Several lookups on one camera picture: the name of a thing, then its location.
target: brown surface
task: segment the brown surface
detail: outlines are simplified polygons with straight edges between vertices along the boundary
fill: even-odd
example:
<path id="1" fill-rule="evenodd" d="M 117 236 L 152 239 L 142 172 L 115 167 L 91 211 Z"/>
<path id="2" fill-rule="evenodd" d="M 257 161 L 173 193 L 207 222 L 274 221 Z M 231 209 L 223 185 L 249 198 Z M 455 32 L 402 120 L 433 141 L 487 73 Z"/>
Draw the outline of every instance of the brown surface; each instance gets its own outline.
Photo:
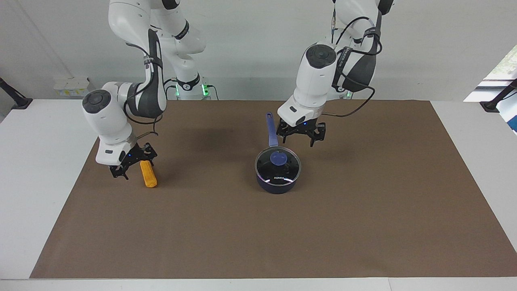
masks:
<path id="1" fill-rule="evenodd" d="M 94 161 L 31 278 L 506 277 L 517 255 L 429 102 L 373 101 L 287 146 L 302 173 L 265 193 L 253 162 L 281 103 L 171 102 L 149 137 L 158 188 Z M 358 101 L 331 102 L 348 111 Z M 141 133 L 148 127 L 136 127 Z"/>

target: white wall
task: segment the white wall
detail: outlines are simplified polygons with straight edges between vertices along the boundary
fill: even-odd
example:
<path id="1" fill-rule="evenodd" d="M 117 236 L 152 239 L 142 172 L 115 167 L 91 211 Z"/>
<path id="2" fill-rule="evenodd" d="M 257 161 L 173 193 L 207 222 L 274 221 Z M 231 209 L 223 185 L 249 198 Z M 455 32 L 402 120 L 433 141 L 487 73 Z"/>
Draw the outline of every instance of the white wall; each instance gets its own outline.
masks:
<path id="1" fill-rule="evenodd" d="M 114 36 L 108 0 L 1 0 L 0 76 L 33 98 L 53 97 L 64 72 L 38 49 L 7 2 L 19 1 L 76 76 L 99 88 L 143 78 L 138 50 Z M 287 99 L 301 54 L 328 33 L 330 0 L 183 0 L 191 25 L 207 36 L 193 56 L 221 98 Z M 515 46 L 514 0 L 398 0 L 384 17 L 377 99 L 462 101 Z M 167 76 L 173 76 L 170 70 Z"/>

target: table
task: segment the table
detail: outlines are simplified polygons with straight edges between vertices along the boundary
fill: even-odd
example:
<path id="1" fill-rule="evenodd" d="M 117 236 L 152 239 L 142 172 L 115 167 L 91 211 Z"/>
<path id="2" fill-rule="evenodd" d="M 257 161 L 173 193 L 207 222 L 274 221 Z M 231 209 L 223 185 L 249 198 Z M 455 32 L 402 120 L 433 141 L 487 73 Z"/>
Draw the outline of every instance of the table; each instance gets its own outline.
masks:
<path id="1" fill-rule="evenodd" d="M 517 136 L 476 103 L 432 102 L 514 248 Z M 0 124 L 0 290 L 515 290 L 517 278 L 28 280 L 97 136 L 80 100 L 35 100 Z"/>

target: green light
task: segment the green light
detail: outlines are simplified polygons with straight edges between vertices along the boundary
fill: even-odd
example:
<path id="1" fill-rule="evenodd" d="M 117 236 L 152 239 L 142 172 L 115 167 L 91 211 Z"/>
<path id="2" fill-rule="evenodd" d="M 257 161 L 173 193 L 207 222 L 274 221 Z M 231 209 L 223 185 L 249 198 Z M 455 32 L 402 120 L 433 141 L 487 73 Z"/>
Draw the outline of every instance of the green light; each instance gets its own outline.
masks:
<path id="1" fill-rule="evenodd" d="M 208 87 L 205 84 L 201 84 L 201 87 L 203 88 L 203 95 L 210 95 L 210 89 L 208 89 Z"/>

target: corn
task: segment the corn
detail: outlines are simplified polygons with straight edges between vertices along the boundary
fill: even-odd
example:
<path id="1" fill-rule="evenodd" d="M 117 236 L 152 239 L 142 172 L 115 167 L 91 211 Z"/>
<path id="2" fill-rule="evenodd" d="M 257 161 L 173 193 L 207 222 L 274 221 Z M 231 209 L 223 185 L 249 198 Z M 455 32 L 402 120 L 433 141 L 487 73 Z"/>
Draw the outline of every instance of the corn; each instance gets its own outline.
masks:
<path id="1" fill-rule="evenodd" d="M 140 169 L 142 170 L 142 176 L 144 177 L 145 186 L 147 188 L 154 188 L 158 185 L 156 180 L 155 172 L 151 166 L 150 161 L 140 161 Z"/>

